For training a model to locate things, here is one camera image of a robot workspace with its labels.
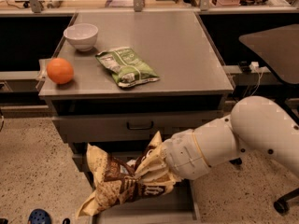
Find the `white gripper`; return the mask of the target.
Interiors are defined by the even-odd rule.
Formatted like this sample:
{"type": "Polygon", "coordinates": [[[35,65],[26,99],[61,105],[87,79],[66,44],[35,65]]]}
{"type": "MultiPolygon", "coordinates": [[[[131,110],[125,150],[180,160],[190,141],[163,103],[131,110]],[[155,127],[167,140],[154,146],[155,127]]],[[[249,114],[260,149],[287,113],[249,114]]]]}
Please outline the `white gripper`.
{"type": "Polygon", "coordinates": [[[194,130],[189,129],[163,141],[163,147],[151,149],[137,167],[135,177],[146,186],[172,187],[182,179],[195,180],[209,171],[194,130]]]}

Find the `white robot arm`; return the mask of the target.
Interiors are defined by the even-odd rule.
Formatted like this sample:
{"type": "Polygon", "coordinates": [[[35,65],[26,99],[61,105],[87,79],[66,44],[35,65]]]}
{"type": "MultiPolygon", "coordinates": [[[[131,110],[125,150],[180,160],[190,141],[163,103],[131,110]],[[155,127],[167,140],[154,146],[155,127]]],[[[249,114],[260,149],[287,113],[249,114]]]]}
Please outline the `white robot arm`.
{"type": "Polygon", "coordinates": [[[172,183],[194,180],[251,150],[299,175],[298,125],[279,105],[261,96],[242,99],[226,117],[173,134],[146,156],[135,178],[149,186],[158,186],[163,175],[172,183]]]}

